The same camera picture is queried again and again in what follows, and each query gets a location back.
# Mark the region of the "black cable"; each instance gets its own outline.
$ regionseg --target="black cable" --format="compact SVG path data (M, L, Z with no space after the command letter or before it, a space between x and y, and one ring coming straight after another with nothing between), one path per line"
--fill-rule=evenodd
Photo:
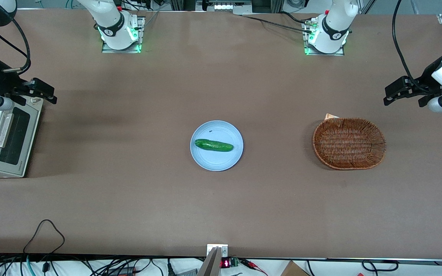
M315 276L313 274L312 266L310 265L310 261L309 260L307 260L307 264L308 264L308 270L310 271L310 274L312 274L312 276Z
M25 35L25 33L23 33L23 30L21 29L18 22L14 18L12 18L10 16L10 14L3 7L1 7L1 5L0 5L0 11L2 11L9 19L11 19L11 21L14 23L14 25L16 26L16 28L20 32L20 35L23 38L23 42L25 43L26 61L25 61L25 64L23 65L23 67L20 68L21 71L18 72L18 75L21 75L21 74L25 73L30 68L30 65L31 65L30 46L28 45L28 40L26 39L26 35Z
M54 273L56 274L56 276L59 276L58 271L56 271L56 268L54 267L54 263L51 261L51 267L52 270L54 270Z
M139 269L139 270L135 270L135 265L137 264L138 261L139 261L139 260L137 260L137 261L135 262L135 264L134 264L134 272L135 272L135 273L139 273L139 272L145 270L145 269L151 264L151 259L149 259L149 262L148 262L148 264L147 264L145 267L143 267L142 269Z
M25 247L23 248L23 254L27 254L27 252L25 251L25 250L26 250L26 247L27 247L27 246L33 241L33 239L34 239L35 236L37 235L37 232L39 231L39 229L40 229L40 227L42 226L42 224L44 224L44 222L50 222L50 223L52 224L52 227L54 227L54 230L55 230L55 231L61 236L61 238L63 238L63 242L62 242L58 247L56 247L54 250L52 250L49 254L47 254L47 255L50 255L50 254L53 254L54 252L56 252L56 250L58 250L59 248L61 248L61 246L63 246L64 243L66 242L66 238L65 238L64 235L61 233L61 231L59 231L59 229L56 227L56 225L54 224L54 222L52 222L52 220L45 219L45 220L42 220L42 221L38 224L37 229L35 229L35 233L33 234L32 238L28 241L28 243L26 243Z
M370 264L373 268L369 269L364 264ZM370 260L363 260L361 262L361 266L363 266L363 269L366 269L367 271L374 272L376 276L378 276L378 272L392 272L398 269L398 262L394 262L395 267L391 269L377 269L376 266L371 262Z
M14 257L13 260L11 260L8 267L5 266L5 271L3 272L2 276L5 276L7 274L8 269L11 267L11 265L13 264L13 262L15 260L16 260L16 257Z
M24 255L22 254L20 257L20 274L21 274L21 276L23 276L23 257L24 257Z
M163 270L161 270L161 268L159 267L159 266L157 266L156 264L155 264L155 262L153 262L153 259L150 259L151 260L151 263L155 266L155 267L158 267L158 269L160 270L160 272L161 272L161 276L164 276L163 275Z
M402 51L400 50L400 47L398 46L398 42L397 42L397 36L395 33L395 21L397 19L397 13L398 13L398 8L400 7L400 3L402 2L402 0L398 0L397 1L397 5L395 7L395 11L393 12L393 18L391 19L391 36L393 38L393 44L395 44L395 48L397 49L397 53L398 56L400 56L400 61L402 62L402 65L404 66L405 72L407 73L407 76L410 79L410 82L415 85L418 89L424 91L424 92L429 92L426 89L423 89L422 87L419 86L419 84L416 82L416 80L412 77L412 74L410 73L409 67L407 66L407 63L405 63L405 58L404 55L402 54Z
M312 33L312 31L310 31L310 30L304 30L304 29L300 29L300 28L290 27L290 26L286 26L286 25L283 25L283 24L274 23L274 22L267 21L267 20L264 20L264 19L256 18L256 17L244 16L244 15L243 15L243 17L250 18L250 19L255 19L255 20L258 20L258 21L261 21L261 22L269 23L269 24L272 24L272 25L275 25L275 26L279 26L279 27L282 27L282 28L287 28L287 29L290 29L290 30L302 31L303 33Z
M148 10L153 10L152 8L149 8L149 7L146 7L146 6L143 6L143 5L132 4L132 3L129 2L128 0L120 0L120 1L123 2L123 3L126 3L126 4L131 5L132 7L135 7L136 10L140 10L140 9L138 9L138 7L140 7L140 8L146 8L146 9L148 9Z
M292 20L298 22L298 23L305 23L305 21L312 19L312 17L310 18L306 18L306 19L297 19L296 17L294 17L292 14L290 14L289 12L285 12L285 11L280 11L279 13L282 14L286 14L287 16L289 16Z

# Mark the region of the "wire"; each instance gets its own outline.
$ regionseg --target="wire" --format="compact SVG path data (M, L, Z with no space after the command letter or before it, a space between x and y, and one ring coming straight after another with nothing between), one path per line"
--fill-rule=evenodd
M367 268L364 264L370 264L373 267L373 269ZM373 262L371 262L370 260L363 260L361 262L361 265L363 266L363 269L366 269L367 271L370 271L370 272L374 272L376 274L376 276L378 276L378 272L379 271L381 271L381 272L392 272L392 271L395 271L395 270L398 269L398 262L395 262L396 266L394 268L391 268L391 269L377 269L376 266L373 264Z
M56 271L56 268L54 267L54 263L51 261L52 270L54 270L54 273L56 276L59 276L58 271Z
M307 264L308 264L308 270L310 271L310 274L312 274L312 276L315 276L312 270L312 266L310 265L310 261L307 260Z
M54 227L54 230L55 230L58 234L60 234L61 238L63 238L63 242L62 242L58 247L56 247L54 250L52 250L49 254L47 254L47 255L50 255L50 254L56 252L56 250L58 250L59 248L61 248L61 246L63 246L64 243L66 242L66 238L65 238L64 235L61 233L61 231L59 231L59 230L57 229L57 227L56 227L56 225L54 224L54 222L52 222L52 220L45 219L45 220L42 220L42 221L38 224L37 229L35 229L35 233L33 234L32 238L28 241L28 243L26 243L25 247L23 248L23 254L27 254L27 253L26 253L26 247L27 247L27 246L33 241L33 239L34 239L35 236L37 235L37 232L39 231L39 229L40 229L40 227L42 226L42 224L44 224L44 222L50 222L50 223L52 224L52 227Z
M267 275L267 273L265 273L265 271L263 271L262 269L256 269L256 271L260 271L260 272L262 272L263 274L265 274L265 276L269 276L269 275Z
M395 33L395 21L397 19L397 13L398 13L398 8L400 7L400 3L402 2L402 0L398 0L397 1L397 5L395 7L395 11L393 12L393 18L391 19L391 36L393 38L393 44L395 44L395 48L397 49L397 53L398 56L400 56L400 61L402 62L402 65L404 66L405 72L407 73L407 76L410 79L410 82L415 85L418 89L424 91L424 92L429 92L426 89L423 89L422 87L419 86L419 84L417 83L417 81L412 77L412 74L410 73L409 67L407 66L407 63L405 63L405 58L404 55L402 54L402 51L400 50L400 47L398 46L398 42L397 42L397 36Z
M287 28L287 29L290 29L290 30L302 31L303 33L312 33L312 31L310 31L310 30L304 30L304 29L301 29L301 28L290 27L290 26L286 26L286 25L283 25L283 24L274 23L274 22L267 21L267 20L264 20L264 19L256 18L256 17L243 16L243 15L242 15L242 17L250 18L250 19L255 19L255 20L258 20L258 21L269 23L269 24L272 24L272 25L275 25L275 26L279 26L279 27L282 27L282 28Z
M20 35L23 38L23 42L25 43L26 61L25 61L25 64L23 65L23 67L20 68L20 72L18 72L18 75L21 75L21 74L25 73L30 68L30 65L31 65L30 46L28 45L28 40L26 39L25 33L23 33L23 30L21 29L18 22L13 17L11 17L10 14L1 5L0 5L0 11L2 11L9 19L11 19L11 21L14 23L14 25L16 26L16 28L20 32Z
M161 276L164 276L163 275L163 270L161 270L161 268L159 267L159 266L157 266L156 264L155 264L155 262L153 262L153 259L150 259L151 260L151 263L155 266L155 267L158 267L158 269L160 270L160 272L161 272Z
M27 55L25 54L25 52L23 52L22 50L20 50L18 47L16 47L15 45L13 45L11 42L9 42L6 38L2 37L0 35L0 39L2 41L4 41L6 44L8 44L9 46L11 46L13 49L15 49L16 51L18 51L20 54L22 54L25 58L27 57Z
M153 14L153 16L148 20L148 22L146 22L146 24L144 24L144 27L142 27L142 28L146 28L146 26L148 26L148 24L151 22L151 20L153 20L153 18L158 16L159 12L160 12L160 10L156 11L155 14Z
M30 266L30 258L28 257L28 255L26 256L26 266L28 266L28 270L30 271L30 274L32 274L32 276L37 276L35 275L35 272L33 272L32 266Z
M296 22L298 22L298 23L305 23L305 21L307 21L307 20L310 20L310 19L312 19L312 17L310 17L310 18L306 18L306 19L297 19L296 17L294 17L292 14L290 14L289 12L285 12L285 11L280 11L279 13L282 13L282 14L286 14L287 16L289 16L292 20L294 20L294 21L296 21Z
M153 10L152 8L149 8L149 7L146 7L146 6L143 6L143 5L132 4L131 2L129 2L129 0L120 0L120 1L123 2L124 4L129 4L129 5L131 5L131 6L134 7L136 10L140 10L140 9L138 9L138 7L140 7L140 8L145 8L145 9L148 9L148 10Z
M149 259L149 263L145 266L145 267L143 267L142 269L139 269L139 270L136 270L136 272L141 272L141 271L143 271L143 270L145 270L149 265L151 264L151 259Z

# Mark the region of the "brown wicker basket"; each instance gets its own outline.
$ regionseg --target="brown wicker basket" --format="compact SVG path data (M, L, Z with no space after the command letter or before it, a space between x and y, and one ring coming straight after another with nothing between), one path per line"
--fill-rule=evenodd
M326 119L315 129L313 148L334 169L369 169L384 158L386 142L378 127L361 118Z

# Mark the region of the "green cucumber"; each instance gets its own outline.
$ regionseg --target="green cucumber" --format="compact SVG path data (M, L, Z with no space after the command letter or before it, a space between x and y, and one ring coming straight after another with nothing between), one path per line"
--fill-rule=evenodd
M233 145L218 141L211 141L207 139L197 139L195 140L195 145L205 150L214 150L214 151L222 151L229 152L233 150Z

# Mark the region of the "plate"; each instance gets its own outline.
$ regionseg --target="plate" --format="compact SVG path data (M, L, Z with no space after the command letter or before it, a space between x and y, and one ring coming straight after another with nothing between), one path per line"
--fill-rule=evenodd
M208 139L233 145L229 152L204 150L195 145L197 139ZM209 171L224 171L234 166L243 153L243 138L238 129L225 121L210 121L196 129L191 139L191 154L199 166Z

